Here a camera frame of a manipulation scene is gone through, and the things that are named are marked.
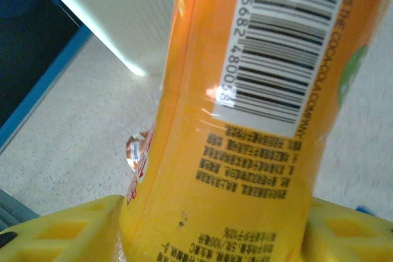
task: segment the green logo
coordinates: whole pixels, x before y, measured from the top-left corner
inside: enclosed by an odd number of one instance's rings
[[[341,108],[349,89],[352,86],[353,81],[359,71],[360,65],[363,62],[364,56],[366,55],[368,46],[364,45],[359,48],[353,56],[349,59],[346,64],[344,72],[341,75],[340,83],[338,85],[338,105]]]

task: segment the orange label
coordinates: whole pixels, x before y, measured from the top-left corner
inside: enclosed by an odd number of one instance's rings
[[[149,166],[120,213],[128,261],[298,261],[381,1],[176,0]]]

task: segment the orange bottle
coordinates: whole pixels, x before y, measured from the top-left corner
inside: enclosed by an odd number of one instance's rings
[[[176,0],[120,213],[129,262],[298,261],[326,137],[385,3]]]

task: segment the blue edge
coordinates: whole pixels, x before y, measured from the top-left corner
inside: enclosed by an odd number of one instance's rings
[[[91,31],[82,25],[74,37],[64,47],[63,51],[57,56],[44,75],[33,86],[24,100],[15,109],[12,115],[0,128],[0,153],[5,148],[5,144],[36,107],[40,98],[51,87],[56,78],[63,72],[67,64],[79,51],[83,44],[91,36]],[[0,231],[9,226],[16,225],[39,217],[37,213],[27,208],[21,202],[8,195],[5,191],[0,190]]]

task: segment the barcode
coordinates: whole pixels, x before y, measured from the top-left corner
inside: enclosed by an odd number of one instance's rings
[[[214,116],[294,136],[342,0],[238,0]]]

